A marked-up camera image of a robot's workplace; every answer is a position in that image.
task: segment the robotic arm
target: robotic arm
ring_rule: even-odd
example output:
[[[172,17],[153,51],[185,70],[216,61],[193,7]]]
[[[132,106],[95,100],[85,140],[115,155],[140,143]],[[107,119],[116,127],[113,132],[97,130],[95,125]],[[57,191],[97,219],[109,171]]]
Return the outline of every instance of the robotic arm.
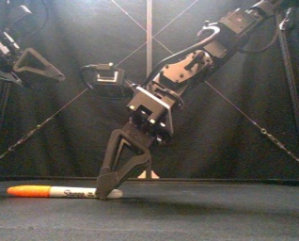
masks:
[[[143,85],[133,86],[135,96],[127,105],[129,121],[112,132],[96,178],[100,199],[105,200],[131,173],[145,169],[151,160],[149,146],[167,142],[173,135],[172,110],[183,106],[181,95],[219,70],[245,45],[259,24],[275,14],[284,2],[263,0],[248,10],[229,12],[215,24],[205,23],[197,43],[164,59]],[[117,72],[119,69],[112,67],[112,71]],[[125,158],[124,148],[132,151],[131,158]]]
[[[20,72],[32,72],[56,82],[64,80],[64,74],[48,60],[32,48],[21,50],[11,37],[12,27],[21,25],[31,15],[32,13],[25,6],[17,6],[9,16],[11,26],[0,27],[0,80],[13,82],[17,85],[23,85],[16,76]]]

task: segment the marker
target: marker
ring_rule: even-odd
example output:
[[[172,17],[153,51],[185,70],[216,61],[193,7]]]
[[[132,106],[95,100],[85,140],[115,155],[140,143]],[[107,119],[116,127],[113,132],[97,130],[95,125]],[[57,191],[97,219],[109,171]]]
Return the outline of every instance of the marker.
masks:
[[[76,198],[95,199],[97,198],[96,189],[88,187],[67,187],[51,185],[17,185],[7,190],[8,194],[23,198]],[[113,189],[107,199],[119,199],[123,192]]]

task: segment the triangular bracket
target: triangular bracket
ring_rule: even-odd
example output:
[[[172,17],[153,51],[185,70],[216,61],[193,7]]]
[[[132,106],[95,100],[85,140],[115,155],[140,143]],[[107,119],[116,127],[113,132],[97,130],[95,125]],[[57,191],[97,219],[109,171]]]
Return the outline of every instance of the triangular bracket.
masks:
[[[141,173],[145,170],[151,153],[148,147],[153,140],[131,123],[124,128],[116,129],[109,138],[105,150],[104,162],[96,178],[96,195],[105,200],[109,192],[120,186],[133,172]],[[117,168],[121,150],[127,147],[133,150],[133,157]]]
[[[25,65],[25,62],[29,57],[33,57],[33,60],[37,61],[39,65],[41,65],[41,69],[35,68],[33,66]],[[13,70],[16,72],[33,72],[39,75],[45,76],[49,79],[56,80],[57,82],[64,81],[65,77],[60,70],[48,62],[48,60],[32,49],[27,48],[19,57]]]

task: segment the black curtain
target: black curtain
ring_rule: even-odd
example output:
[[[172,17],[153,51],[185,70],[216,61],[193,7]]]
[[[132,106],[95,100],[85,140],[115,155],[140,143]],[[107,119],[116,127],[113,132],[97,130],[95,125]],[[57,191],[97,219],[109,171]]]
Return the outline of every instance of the black curtain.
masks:
[[[40,1],[25,2],[39,27],[45,9]],[[21,47],[33,47],[63,71],[67,81],[44,83],[27,76],[33,88],[11,86],[0,153],[85,89],[77,77],[81,66],[113,62],[133,82],[141,83],[145,78],[145,1],[73,0],[64,4],[51,0],[47,3],[48,23],[35,36],[21,41]],[[255,3],[153,1],[153,64],[193,44],[205,20],[219,21],[231,10]],[[296,29],[291,42],[299,59]],[[264,46],[272,32],[273,20],[268,19],[247,48]],[[235,55],[205,80],[299,156],[279,43],[259,55]],[[192,88],[183,99],[184,110],[173,113],[172,142],[151,150],[153,170],[160,177],[299,177],[299,164],[207,84]],[[128,121],[128,101],[104,100],[88,90],[0,161],[0,173],[96,177],[111,132]]]

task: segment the orange marker cap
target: orange marker cap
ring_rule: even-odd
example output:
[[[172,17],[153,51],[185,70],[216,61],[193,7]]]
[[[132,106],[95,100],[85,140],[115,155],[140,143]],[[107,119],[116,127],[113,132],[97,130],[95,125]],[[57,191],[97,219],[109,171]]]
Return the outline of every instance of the orange marker cap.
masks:
[[[7,190],[8,194],[24,198],[48,198],[49,191],[49,185],[19,185],[9,187]]]

